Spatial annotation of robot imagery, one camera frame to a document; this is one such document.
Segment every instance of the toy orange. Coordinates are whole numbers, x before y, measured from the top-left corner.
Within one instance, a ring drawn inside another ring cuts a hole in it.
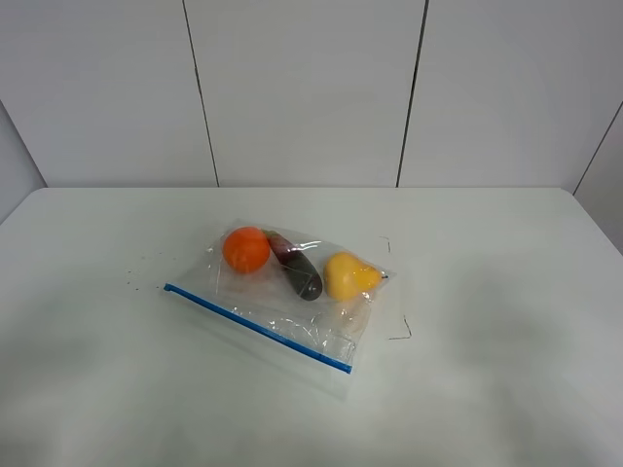
[[[223,243],[223,258],[233,270],[249,274],[261,268],[271,256],[266,235],[257,227],[241,227]]]

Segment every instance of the table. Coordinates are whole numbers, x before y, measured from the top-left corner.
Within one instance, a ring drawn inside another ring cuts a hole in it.
[[[162,291],[238,218],[398,273],[351,376]],[[45,189],[0,270],[3,466],[623,464],[623,259],[558,189]]]

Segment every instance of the eggplant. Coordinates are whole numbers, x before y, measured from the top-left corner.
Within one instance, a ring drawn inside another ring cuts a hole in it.
[[[275,231],[264,231],[264,234],[296,295],[308,302],[320,297],[322,278],[303,251]]]

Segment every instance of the yellow pear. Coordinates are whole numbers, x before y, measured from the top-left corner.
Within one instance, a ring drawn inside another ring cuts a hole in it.
[[[381,279],[376,268],[346,251],[333,255],[324,266],[327,294],[340,302],[374,289]]]

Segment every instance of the ziplock bag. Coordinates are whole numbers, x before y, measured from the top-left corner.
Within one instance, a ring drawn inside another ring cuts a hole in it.
[[[370,305],[393,276],[334,243],[238,222],[165,290],[349,374]]]

